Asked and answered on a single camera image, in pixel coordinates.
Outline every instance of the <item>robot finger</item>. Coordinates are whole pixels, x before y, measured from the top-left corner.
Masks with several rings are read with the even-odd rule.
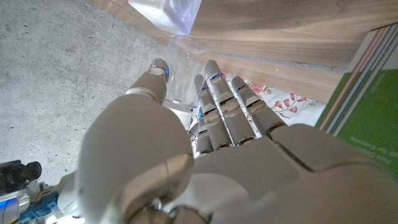
[[[221,75],[217,63],[214,60],[209,60],[205,70],[220,104],[220,110],[231,134],[233,144],[238,146],[253,140],[256,135],[246,119],[238,99],[234,97],[226,80]]]
[[[271,137],[270,133],[275,128],[286,124],[260,99],[240,77],[232,79],[233,90],[236,91],[244,106],[248,109],[254,124],[262,136]]]
[[[207,130],[207,125],[205,123],[205,118],[203,116],[202,109],[200,108],[197,152],[203,154],[203,153],[210,153],[212,151],[213,151],[213,146],[211,145],[210,135]]]
[[[203,81],[201,75],[195,77],[195,84],[198,90],[198,96],[202,108],[202,127],[203,123],[207,127],[207,132],[211,141],[212,148],[218,150],[232,145],[231,138],[227,132],[220,112],[216,107],[213,96],[210,93],[208,85]]]

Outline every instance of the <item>pink flower pattern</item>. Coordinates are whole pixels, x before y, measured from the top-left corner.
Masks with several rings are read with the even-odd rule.
[[[262,93],[262,90],[264,89],[264,85],[258,84],[258,83],[252,83],[250,84],[250,89],[253,90],[256,94]]]
[[[298,108],[296,106],[289,109],[291,112],[297,113]]]
[[[275,102],[274,108],[275,107],[282,108],[282,105],[281,105],[281,103],[279,103],[279,100]]]
[[[301,97],[299,100],[297,100],[297,102],[303,102],[303,101],[306,101],[306,100],[307,100],[306,97]]]
[[[285,104],[285,106],[290,106],[289,99],[285,99],[284,104]]]
[[[284,99],[283,101],[282,101],[282,99],[277,100],[277,101],[275,102],[275,105],[274,105],[271,109],[280,108],[280,109],[281,109],[280,111],[275,111],[275,110],[274,110],[274,111],[275,111],[276,113],[279,113],[279,115],[280,115],[281,117],[290,119],[290,117],[286,116],[286,114],[283,113],[283,112],[284,112],[284,111],[290,111],[290,112],[293,112],[293,113],[297,113],[297,111],[299,110],[299,108],[298,108],[298,106],[293,106],[293,105],[294,105],[295,103],[297,103],[297,102],[303,102],[303,101],[306,101],[306,100],[307,100],[306,97],[302,97],[302,96],[301,96],[301,98],[299,99],[299,96],[297,96],[297,95],[291,93],[291,94],[290,94],[290,99],[289,99],[289,98],[286,98],[286,99]]]

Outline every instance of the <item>wooden shelf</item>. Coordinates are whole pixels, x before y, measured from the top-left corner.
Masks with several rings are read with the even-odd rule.
[[[171,36],[127,0],[90,1],[160,43]],[[346,68],[368,31],[394,22],[396,0],[202,0],[191,36],[231,75],[326,103],[341,73],[240,56]]]

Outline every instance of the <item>blue component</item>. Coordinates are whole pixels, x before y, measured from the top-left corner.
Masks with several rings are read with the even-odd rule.
[[[202,90],[206,90],[208,87],[204,87]],[[198,93],[200,92],[200,90],[198,90]]]
[[[0,202],[0,208],[4,208],[7,205],[8,200]]]
[[[222,75],[221,72],[220,72],[219,74],[213,76],[213,78],[211,78],[210,80],[213,80],[213,79],[215,79],[217,76],[220,76],[220,75]]]
[[[7,206],[7,204],[12,205],[13,203],[18,203],[18,200],[16,198],[10,198],[8,200],[4,200],[0,202],[0,209],[3,209],[4,207]]]
[[[242,89],[243,87],[247,86],[247,84],[244,84],[243,86],[239,87],[236,92],[238,92],[240,89]]]
[[[42,217],[58,207],[58,192],[53,192],[42,197],[38,202],[32,203],[19,215],[19,221],[25,223]]]

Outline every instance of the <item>blue light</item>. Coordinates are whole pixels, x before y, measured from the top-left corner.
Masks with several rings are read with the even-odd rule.
[[[4,208],[7,205],[8,200],[0,202],[0,208]]]
[[[236,92],[238,92],[240,89],[242,89],[242,88],[245,87],[245,86],[247,86],[247,84],[245,84],[245,85],[239,87],[238,89],[236,89]]]
[[[12,204],[14,201],[16,202],[17,199],[16,198],[11,198],[11,199],[4,200],[4,201],[0,202],[0,209],[4,208],[7,205],[7,203]]]
[[[206,90],[208,87],[204,87],[202,90]],[[200,90],[198,90],[198,93],[200,92]]]
[[[218,76],[220,76],[220,75],[222,75],[222,73],[221,73],[221,72],[220,72],[219,74],[217,74],[217,75],[213,76],[213,78],[211,78],[210,80],[213,80],[213,79],[215,79],[216,77],[218,77]]]

